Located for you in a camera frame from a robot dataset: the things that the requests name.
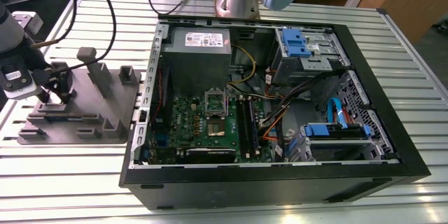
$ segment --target orange wire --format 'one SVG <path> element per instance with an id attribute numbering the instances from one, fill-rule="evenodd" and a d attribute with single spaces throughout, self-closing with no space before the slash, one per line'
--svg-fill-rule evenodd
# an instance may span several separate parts
<path id="1" fill-rule="evenodd" d="M 268 89 L 269 89 L 269 87 L 271 87 L 271 84 L 265 85 L 265 88 L 264 88 L 264 95 L 265 95 L 267 97 L 272 98 L 272 97 L 275 97 L 275 95 L 271 95 L 271 94 L 268 93 Z"/>
<path id="2" fill-rule="evenodd" d="M 268 133 L 271 132 L 273 126 L 277 124 L 279 120 L 281 119 L 281 117 L 284 116 L 285 113 L 287 113 L 287 110 L 281 113 L 281 115 L 279 116 L 279 118 L 275 120 L 273 124 L 271 125 L 271 127 L 265 131 L 265 133 L 263 135 L 263 139 L 265 139 L 268 137 Z"/>

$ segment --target aluminum table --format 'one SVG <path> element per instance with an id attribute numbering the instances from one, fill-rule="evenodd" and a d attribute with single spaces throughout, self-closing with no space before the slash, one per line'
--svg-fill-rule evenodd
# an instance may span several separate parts
<path id="1" fill-rule="evenodd" d="M 179 0 L 153 0 L 169 10 Z M 109 69 L 145 69 L 157 15 L 147 0 L 112 0 L 117 41 L 104 62 Z M 111 38 L 105 0 L 79 0 L 73 31 L 44 48 L 48 61 L 76 64 L 77 48 L 104 52 Z M 68 27 L 69 3 L 49 38 Z M 149 211 L 119 176 L 125 145 L 19 145 L 36 99 L 8 101 L 0 113 L 0 222 L 152 223 L 436 223 L 448 220 L 448 92 L 388 15 L 373 9 L 293 4 L 281 12 L 260 7 L 261 18 L 349 27 L 432 176 L 393 186 L 356 202 L 299 206 Z M 177 13 L 213 15 L 213 0 L 189 0 Z"/>

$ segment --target black cable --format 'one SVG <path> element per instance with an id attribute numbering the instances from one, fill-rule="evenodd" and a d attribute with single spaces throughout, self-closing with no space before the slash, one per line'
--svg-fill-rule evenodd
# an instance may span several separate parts
<path id="1" fill-rule="evenodd" d="M 175 6 L 175 8 L 173 8 L 169 12 L 167 12 L 167 13 L 161 13 L 161 12 L 159 12 L 159 11 L 156 10 L 155 6 L 152 5 L 152 1 L 148 0 L 148 2 L 149 2 L 149 6 L 151 6 L 153 12 L 157 13 L 159 15 L 169 15 L 173 11 L 176 11 L 176 9 L 177 9 L 179 6 L 184 3 L 184 1 L 185 1 L 185 0 L 180 0 L 179 4 Z"/>
<path id="2" fill-rule="evenodd" d="M 55 40 L 41 41 L 41 42 L 37 42 L 37 40 L 36 40 L 35 41 L 36 44 L 33 44 L 32 47 L 40 48 L 40 47 L 49 46 L 49 45 L 53 45 L 53 44 L 57 44 L 59 42 L 61 42 L 67 38 L 68 34 L 71 33 L 71 31 L 73 29 L 76 15 L 77 15 L 77 0 L 73 0 L 72 20 L 69 21 L 69 25 L 68 25 L 67 31 L 64 32 L 64 34 L 61 35 L 61 37 L 57 38 L 57 39 L 55 39 Z"/>
<path id="3" fill-rule="evenodd" d="M 73 12 L 72 12 L 72 21 L 69 22 L 68 29 L 63 36 L 56 39 L 57 42 L 61 42 L 63 39 L 67 38 L 68 33 L 72 31 L 73 25 L 75 25 L 75 19 L 76 19 L 76 13 L 77 13 L 77 0 L 73 0 Z"/>
<path id="4" fill-rule="evenodd" d="M 280 146 L 280 148 L 283 150 L 281 155 L 279 155 L 279 160 L 276 162 L 284 162 L 287 151 L 285 151 L 285 139 L 283 137 L 283 118 L 280 118 L 280 120 L 279 120 L 279 122 L 275 126 L 275 130 L 276 130 L 276 136 L 277 136 L 277 145 Z"/>
<path id="5" fill-rule="evenodd" d="M 281 99 L 281 102 L 279 104 L 279 109 L 277 111 L 272 114 L 272 116 L 268 116 L 264 121 L 269 121 L 273 118 L 280 116 L 280 113 L 287 109 L 287 107 L 291 104 L 291 100 L 297 97 L 303 92 L 305 92 L 307 90 L 309 90 L 312 88 L 312 86 L 315 84 L 317 84 L 317 82 L 323 79 L 325 79 L 327 77 L 331 76 L 337 76 L 340 74 L 343 74 L 347 71 L 347 69 L 339 69 L 331 72 L 323 72 L 319 75 L 316 75 L 313 78 L 311 78 L 308 81 L 303 82 L 301 84 L 299 84 L 291 91 L 289 93 L 285 95 L 285 97 Z"/>
<path id="6" fill-rule="evenodd" d="M 105 1 L 107 1 L 107 5 L 109 7 L 109 10 L 111 10 L 112 26 L 113 26 L 113 28 L 112 28 L 112 38 L 111 38 L 109 46 L 107 47 L 104 54 L 100 57 L 97 57 L 95 60 L 89 61 L 89 62 L 85 62 L 83 64 L 79 64 L 79 65 L 75 65 L 72 67 L 68 67 L 68 68 L 64 68 L 64 69 L 60 69 L 60 70 L 55 71 L 52 73 L 53 75 L 56 75 L 56 74 L 59 74 L 61 72 L 71 71 L 73 69 L 77 69 L 80 67 L 84 67 L 87 65 L 89 65 L 89 64 L 93 64 L 93 63 L 99 62 L 100 60 L 103 60 L 105 58 L 105 56 L 111 52 L 111 49 L 112 49 L 112 46 L 113 46 L 113 43 L 115 43 L 115 39 L 116 39 L 116 36 L 117 36 L 117 18 L 116 18 L 116 15 L 115 15 L 115 11 L 113 11 L 113 6 L 112 6 L 111 0 L 105 0 Z"/>
<path id="7" fill-rule="evenodd" d="M 241 89 L 239 89 L 233 84 L 227 83 L 227 85 L 229 85 L 232 88 L 235 88 L 236 91 L 240 92 L 241 94 L 251 95 L 251 93 L 248 93 L 248 92 L 243 91 Z"/>
<path id="8" fill-rule="evenodd" d="M 253 93 L 253 94 L 256 94 L 257 92 L 255 91 L 255 88 L 251 86 L 251 84 L 248 83 L 248 81 L 249 81 L 251 79 L 248 79 L 247 81 L 244 81 L 243 83 L 247 85 L 247 87 L 251 89 L 251 92 Z"/>

